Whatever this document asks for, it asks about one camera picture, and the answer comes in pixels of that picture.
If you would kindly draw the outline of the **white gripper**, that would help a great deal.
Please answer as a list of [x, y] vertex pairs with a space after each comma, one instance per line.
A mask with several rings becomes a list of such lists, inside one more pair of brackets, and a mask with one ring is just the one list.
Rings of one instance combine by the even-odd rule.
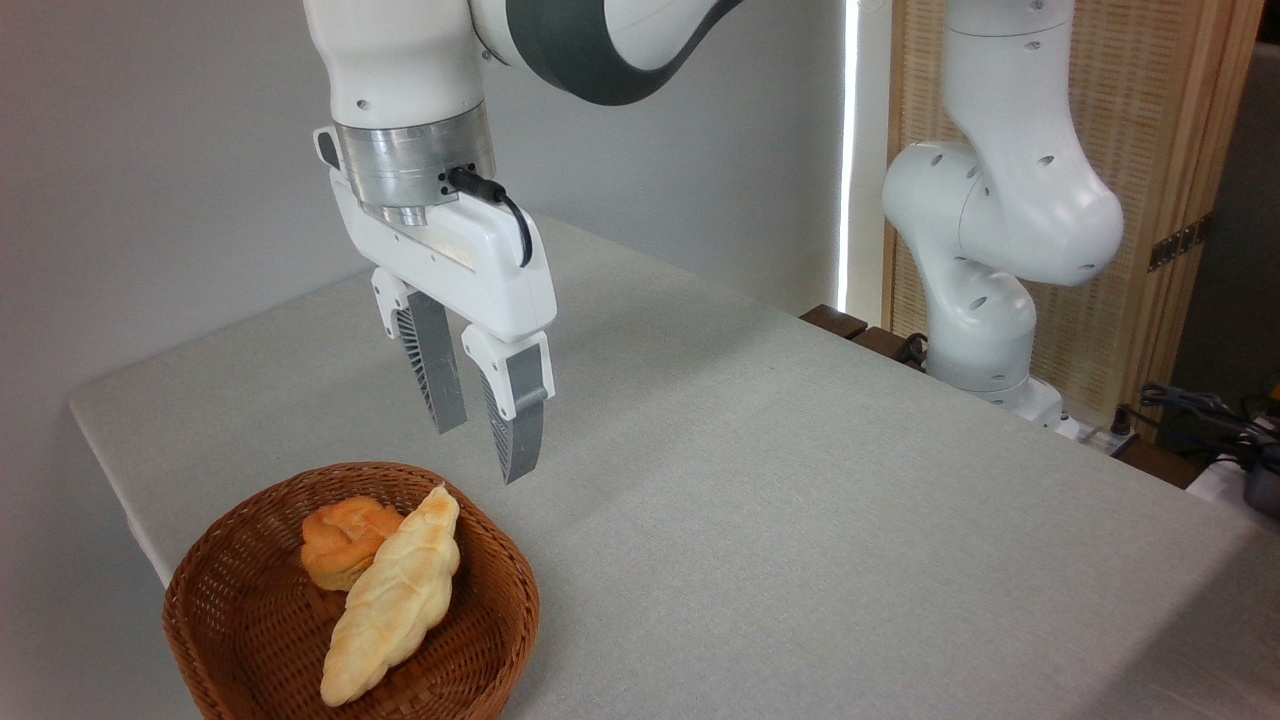
[[550, 268], [526, 213], [518, 218], [470, 195], [429, 208], [425, 225], [398, 225], [362, 209], [340, 168], [337, 133], [314, 131], [317, 155], [355, 247], [378, 269], [372, 288], [388, 337], [406, 351], [436, 432], [467, 421], [445, 307], [472, 325], [465, 352], [483, 388], [500, 475], [511, 484], [538, 465], [544, 402], [556, 396], [545, 329], [557, 314]]

